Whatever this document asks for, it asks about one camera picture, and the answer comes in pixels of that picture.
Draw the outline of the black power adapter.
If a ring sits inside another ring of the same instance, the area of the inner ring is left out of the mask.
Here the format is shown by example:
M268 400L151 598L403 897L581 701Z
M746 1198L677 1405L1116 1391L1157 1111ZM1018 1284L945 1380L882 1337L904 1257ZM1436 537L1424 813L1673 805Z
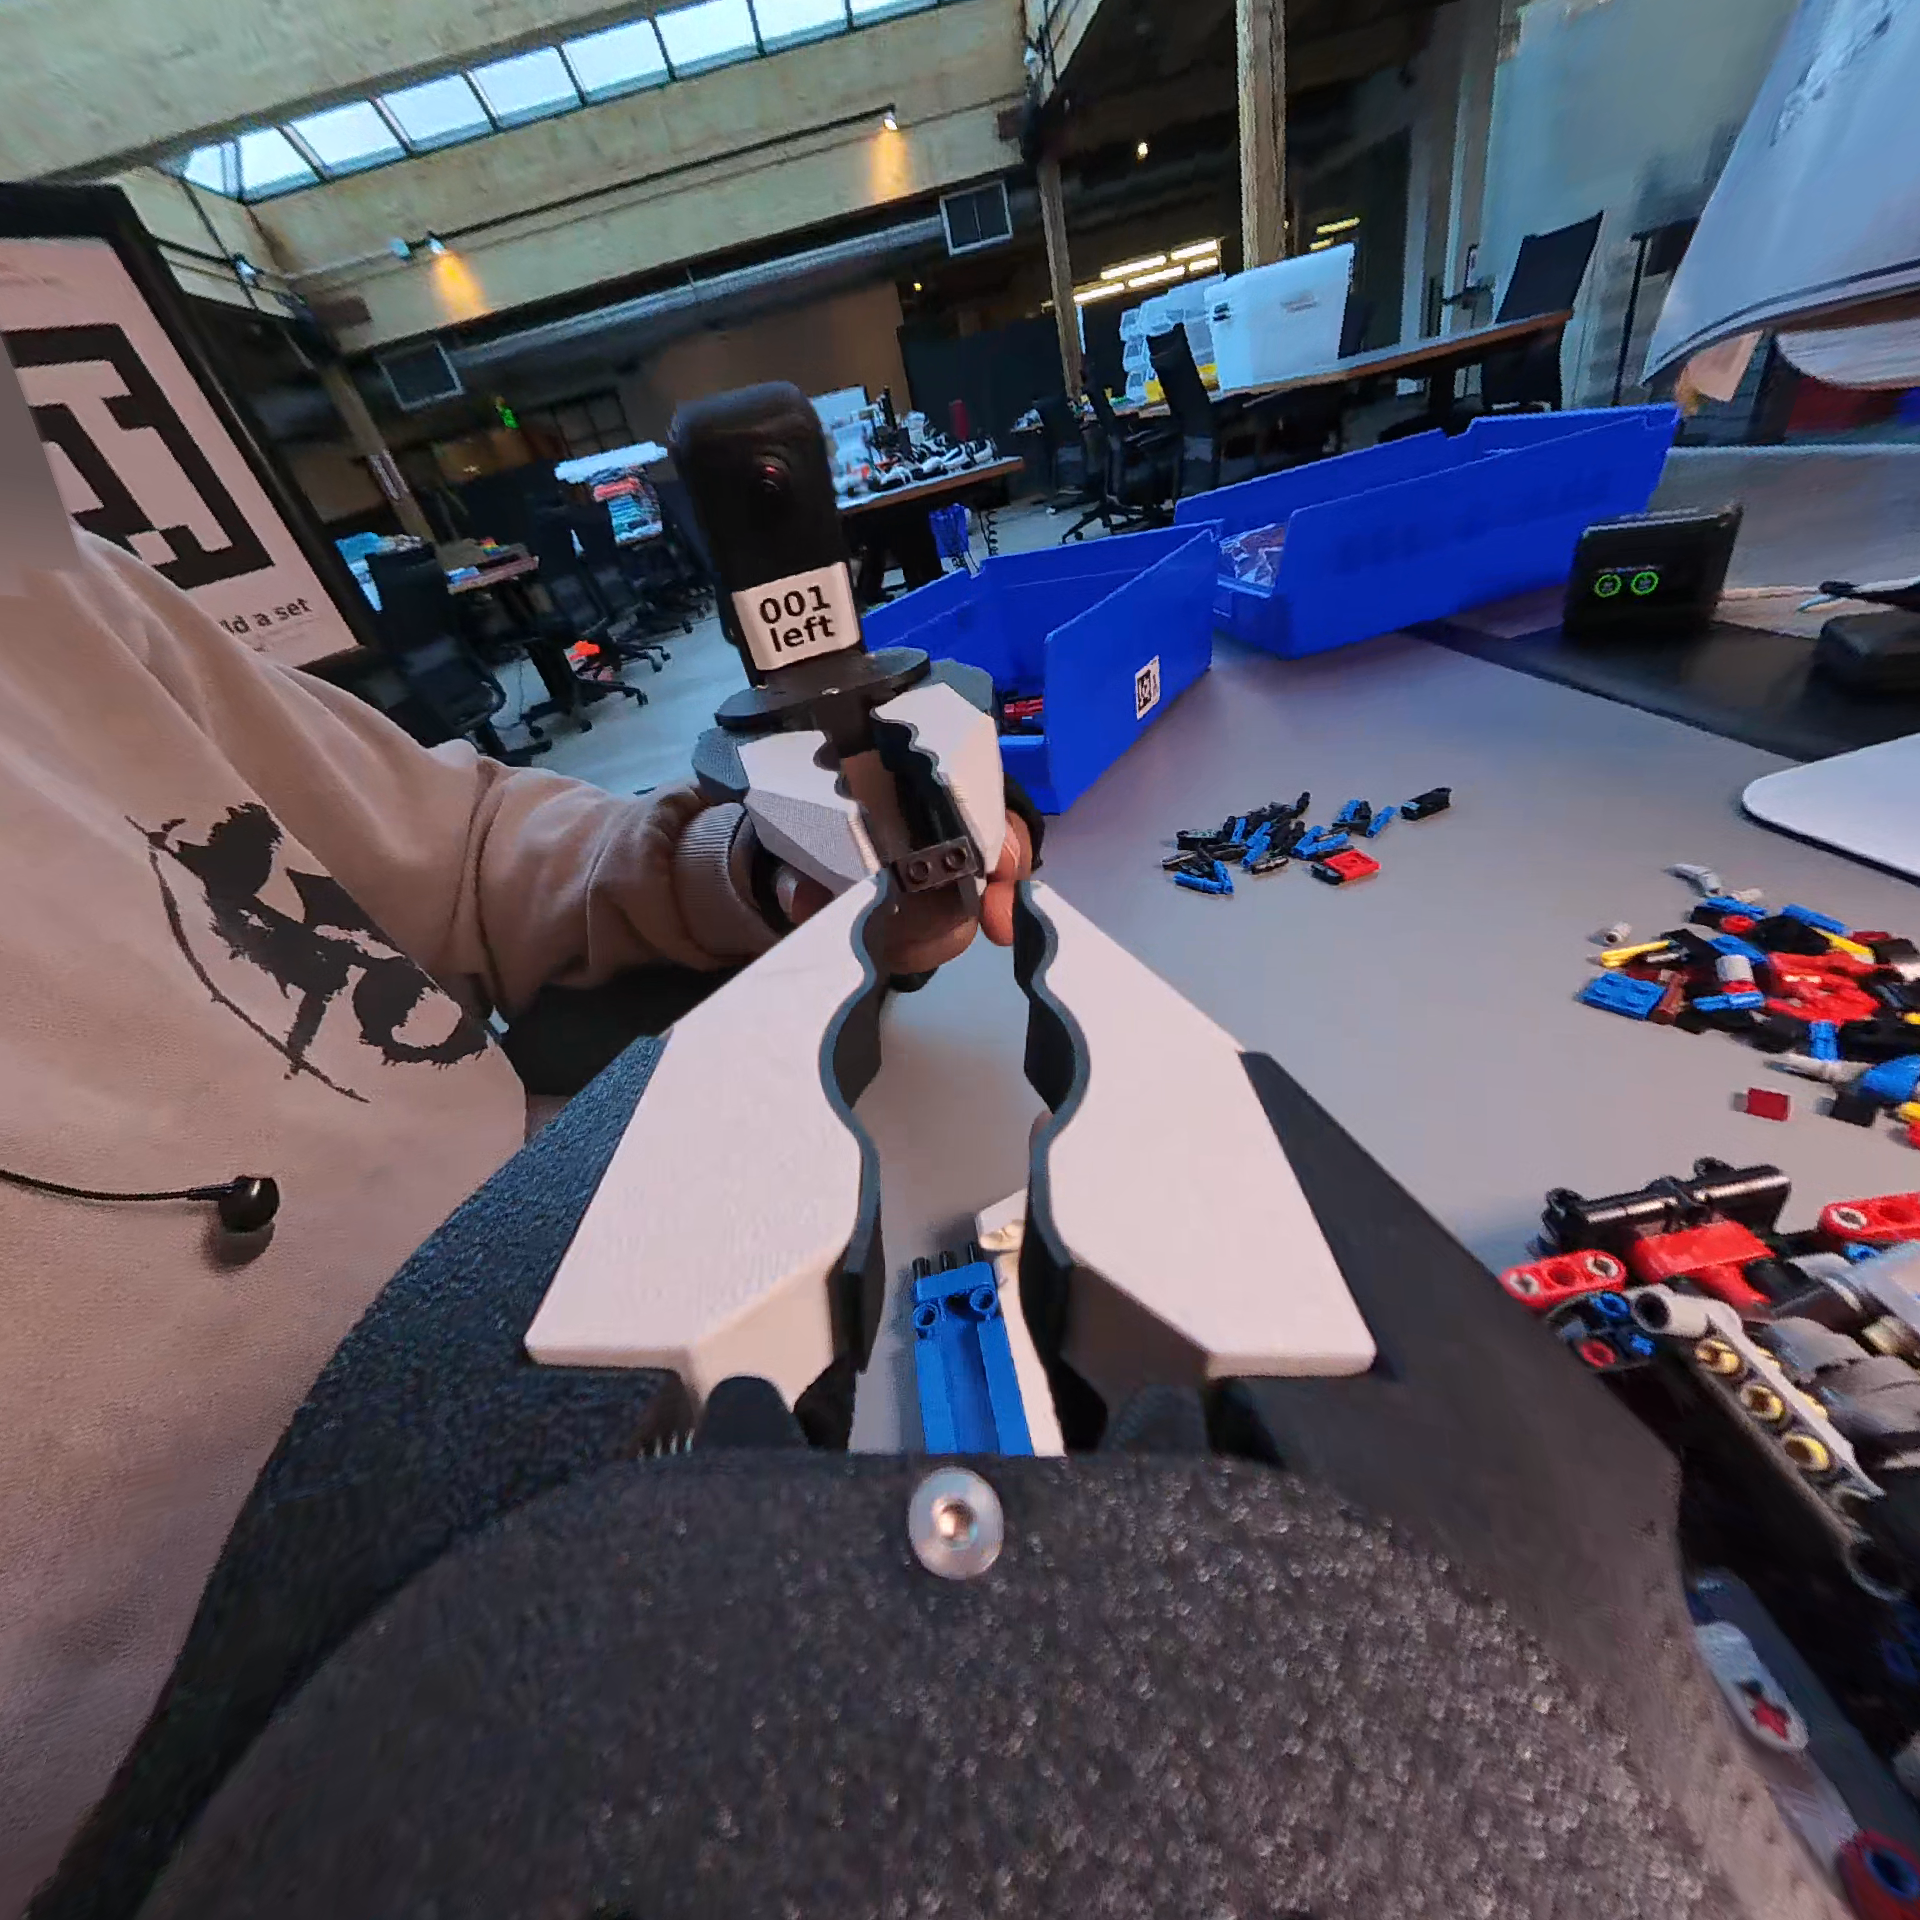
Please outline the black power adapter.
M1848 692L1916 699L1916 615L1835 615L1814 638L1813 669Z

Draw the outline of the long wooden table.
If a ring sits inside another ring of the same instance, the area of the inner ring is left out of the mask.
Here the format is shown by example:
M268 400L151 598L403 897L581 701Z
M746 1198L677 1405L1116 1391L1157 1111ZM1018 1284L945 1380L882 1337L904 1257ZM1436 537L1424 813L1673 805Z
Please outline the long wooden table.
M1251 382L1239 390L1221 390L1213 400L1221 404L1242 409L1278 409L1284 402L1302 396L1337 396L1338 402L1363 396L1370 382L1380 378L1424 378L1433 382L1440 377L1482 365L1491 354L1505 348L1528 348L1535 340L1560 340L1563 325L1572 322L1572 306L1544 311L1535 316L1474 325L1467 334L1452 334L1444 340L1419 340L1411 345L1395 348L1370 348L1359 356L1342 356L1337 363L1316 365L1310 372L1284 377L1272 382Z

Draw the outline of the black battery pack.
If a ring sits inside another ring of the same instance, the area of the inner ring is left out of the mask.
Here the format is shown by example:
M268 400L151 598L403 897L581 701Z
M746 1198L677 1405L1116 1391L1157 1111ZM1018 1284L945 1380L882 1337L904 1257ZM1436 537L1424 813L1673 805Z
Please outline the black battery pack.
M1575 642L1706 634L1741 526L1741 503L1590 523L1572 556L1560 634Z

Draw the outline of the person's left hand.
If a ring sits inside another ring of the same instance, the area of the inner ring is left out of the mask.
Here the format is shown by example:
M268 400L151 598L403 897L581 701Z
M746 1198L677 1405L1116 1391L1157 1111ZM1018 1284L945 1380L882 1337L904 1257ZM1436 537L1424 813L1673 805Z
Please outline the person's left hand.
M999 854L972 896L945 888L910 896L889 920L882 965L897 991L919 991L959 956L977 937L995 947L1016 939L1018 885L1031 878L1044 839L1044 820L1018 779L1005 779L1005 825ZM784 933L816 918L834 891L799 869L781 863L756 839L751 824L737 839L747 848L747 881L762 914Z

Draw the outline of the blue plastic bin white sticker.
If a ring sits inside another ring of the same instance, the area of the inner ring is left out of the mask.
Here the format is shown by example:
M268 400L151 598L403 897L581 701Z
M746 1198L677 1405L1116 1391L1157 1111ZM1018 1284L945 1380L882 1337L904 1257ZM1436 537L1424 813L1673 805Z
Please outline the blue plastic bin white sticker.
M986 560L866 615L872 651L915 647L1038 699L1038 730L999 741L1027 799L1062 816L1213 669L1215 530Z

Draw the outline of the person's beige hoodie torso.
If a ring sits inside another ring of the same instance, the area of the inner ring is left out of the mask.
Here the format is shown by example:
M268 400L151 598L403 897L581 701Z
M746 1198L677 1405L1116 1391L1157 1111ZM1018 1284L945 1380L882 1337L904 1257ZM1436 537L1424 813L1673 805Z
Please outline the person's beige hoodie torso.
M176 1664L301 1391L521 1136L530 804L268 665L96 537L4 601L4 1917Z

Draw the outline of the person's left forearm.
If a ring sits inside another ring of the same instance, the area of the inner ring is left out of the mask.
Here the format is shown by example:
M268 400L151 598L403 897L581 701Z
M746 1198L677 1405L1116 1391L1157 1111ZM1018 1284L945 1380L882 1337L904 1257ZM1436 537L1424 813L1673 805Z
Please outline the person's left forearm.
M421 749L319 678L275 669L295 723L283 824L371 925L471 1008L636 965L726 972L778 944L756 836L688 786L616 798L472 749Z

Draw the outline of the white book stand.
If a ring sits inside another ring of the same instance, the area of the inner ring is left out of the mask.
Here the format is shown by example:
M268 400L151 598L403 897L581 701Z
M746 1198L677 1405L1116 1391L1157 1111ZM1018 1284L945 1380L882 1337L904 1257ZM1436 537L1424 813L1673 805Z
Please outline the white book stand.
M1762 829L1916 881L1916 735L1757 776L1741 810Z

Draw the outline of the pile of blue black pins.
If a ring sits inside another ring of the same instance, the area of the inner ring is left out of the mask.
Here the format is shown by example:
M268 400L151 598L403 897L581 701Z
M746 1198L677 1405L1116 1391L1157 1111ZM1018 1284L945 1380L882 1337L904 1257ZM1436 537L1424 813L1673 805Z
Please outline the pile of blue black pins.
M1203 897L1233 897L1244 881L1272 878L1290 869L1310 875L1310 866L1319 854L1347 846L1380 863L1374 848L1388 829L1399 824L1431 824L1449 810L1449 785L1436 785L1383 804L1347 798L1328 813L1316 813L1312 792L1302 790L1295 799L1278 799L1231 813L1213 829L1178 829L1173 836L1173 848L1158 859L1158 873L1181 891Z

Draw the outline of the wooden post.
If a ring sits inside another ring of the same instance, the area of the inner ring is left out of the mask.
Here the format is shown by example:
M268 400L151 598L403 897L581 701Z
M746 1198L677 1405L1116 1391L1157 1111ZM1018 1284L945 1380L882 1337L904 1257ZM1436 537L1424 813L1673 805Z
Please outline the wooden post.
M1287 2L1233 2L1242 268L1287 254Z

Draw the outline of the partly built lego car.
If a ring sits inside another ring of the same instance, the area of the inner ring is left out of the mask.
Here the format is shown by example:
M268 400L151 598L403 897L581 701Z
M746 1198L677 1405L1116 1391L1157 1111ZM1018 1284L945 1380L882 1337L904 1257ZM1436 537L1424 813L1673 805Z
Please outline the partly built lego car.
M1916 1195L1784 1223L1788 1174L1697 1159L1551 1189L1503 1294L1679 1452L1713 1543L1768 1541L1916 1601Z

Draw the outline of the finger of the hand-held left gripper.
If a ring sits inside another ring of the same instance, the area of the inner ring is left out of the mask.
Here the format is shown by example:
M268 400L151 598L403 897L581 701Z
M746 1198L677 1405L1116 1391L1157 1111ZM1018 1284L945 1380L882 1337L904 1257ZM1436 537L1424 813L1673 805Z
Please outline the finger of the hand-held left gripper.
M846 790L826 730L765 730L737 749L737 761L747 820L775 859L826 891L882 875L874 829Z
M904 829L889 866L915 846L970 836L990 875L1005 825L992 711L958 686L915 686L874 708L874 752Z

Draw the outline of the pile of mixed lego pieces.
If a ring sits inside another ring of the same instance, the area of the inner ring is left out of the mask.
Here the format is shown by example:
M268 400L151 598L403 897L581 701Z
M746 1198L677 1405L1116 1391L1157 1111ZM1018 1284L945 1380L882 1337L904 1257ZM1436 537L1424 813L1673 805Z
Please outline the pile of mixed lego pieces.
M1835 1123L1916 1145L1916 939L1814 906L1730 888L1673 863L1684 918L1660 933L1608 920L1578 1007L1637 1029L1716 1035L1806 1088Z

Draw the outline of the long blue plastic bin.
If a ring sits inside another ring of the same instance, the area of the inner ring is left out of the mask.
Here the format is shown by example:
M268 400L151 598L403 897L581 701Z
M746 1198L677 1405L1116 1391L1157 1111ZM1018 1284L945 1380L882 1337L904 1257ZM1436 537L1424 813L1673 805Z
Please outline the long blue plastic bin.
M1679 409L1476 418L1190 495L1215 538L1287 519L1272 593L1215 583L1224 638L1302 661L1563 583L1579 533L1652 500Z

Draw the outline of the lego instruction booklet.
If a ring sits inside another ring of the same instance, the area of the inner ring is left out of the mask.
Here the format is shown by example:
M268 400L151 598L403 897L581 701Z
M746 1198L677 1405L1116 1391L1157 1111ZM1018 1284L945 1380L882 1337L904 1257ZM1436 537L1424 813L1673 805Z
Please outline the lego instruction booklet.
M1644 378L1761 334L1823 386L1916 390L1916 2L1795 5Z

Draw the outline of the blue white lego assembly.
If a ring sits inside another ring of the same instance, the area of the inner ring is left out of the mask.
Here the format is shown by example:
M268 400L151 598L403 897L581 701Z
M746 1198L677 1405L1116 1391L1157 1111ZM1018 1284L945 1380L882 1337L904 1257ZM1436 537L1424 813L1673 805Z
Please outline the blue white lego assembly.
M1026 1198L910 1267L910 1339L924 1452L1063 1455L1062 1417L1021 1317Z

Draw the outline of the black office chair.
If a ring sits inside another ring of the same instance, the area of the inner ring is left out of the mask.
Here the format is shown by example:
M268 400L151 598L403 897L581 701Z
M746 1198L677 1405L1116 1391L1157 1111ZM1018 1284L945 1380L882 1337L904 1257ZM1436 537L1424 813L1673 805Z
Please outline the black office chair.
M405 692L405 728L429 749L466 741L514 766L549 753L538 728L518 749L502 741L495 723L506 689L466 642L434 549L381 542L367 568L379 598L379 642Z
M1497 322L1572 314L1598 253L1604 212L1584 222L1525 236ZM1563 404L1563 325L1539 330L1491 348L1478 365L1487 411L1559 411Z
M1191 360L1181 322L1146 336L1153 377L1164 390L1165 418L1178 437L1174 500L1213 494L1217 487L1221 446L1217 411Z

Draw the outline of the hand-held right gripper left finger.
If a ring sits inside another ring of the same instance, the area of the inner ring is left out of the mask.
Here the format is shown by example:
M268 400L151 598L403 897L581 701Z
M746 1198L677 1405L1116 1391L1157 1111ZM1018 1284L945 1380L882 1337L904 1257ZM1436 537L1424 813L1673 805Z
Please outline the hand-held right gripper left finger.
M696 1405L859 1377L882 1319L879 1072L894 878L866 878L664 1040L521 1337L546 1368L660 1368Z

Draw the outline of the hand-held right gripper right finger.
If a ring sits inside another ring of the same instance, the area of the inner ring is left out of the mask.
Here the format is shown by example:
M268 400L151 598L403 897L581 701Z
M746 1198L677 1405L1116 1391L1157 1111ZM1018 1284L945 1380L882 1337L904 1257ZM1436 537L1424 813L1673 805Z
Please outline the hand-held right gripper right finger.
M1251 1054L1050 885L1016 906L1021 1069L1044 1103L1021 1317L1063 1417L1140 1391L1363 1377L1377 1343Z

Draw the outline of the black framed marker board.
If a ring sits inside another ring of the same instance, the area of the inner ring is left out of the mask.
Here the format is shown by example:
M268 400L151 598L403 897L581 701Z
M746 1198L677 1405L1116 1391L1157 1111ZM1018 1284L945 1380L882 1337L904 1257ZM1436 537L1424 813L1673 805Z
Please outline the black framed marker board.
M4 348L79 530L268 661L376 647L367 590L120 189L4 182Z

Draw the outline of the white plastic storage box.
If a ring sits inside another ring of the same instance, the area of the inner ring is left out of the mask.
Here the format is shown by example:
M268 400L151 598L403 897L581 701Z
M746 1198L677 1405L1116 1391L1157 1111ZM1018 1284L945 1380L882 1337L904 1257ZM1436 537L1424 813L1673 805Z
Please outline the white plastic storage box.
M1205 295L1217 393L1263 390L1338 360L1355 244L1221 277Z

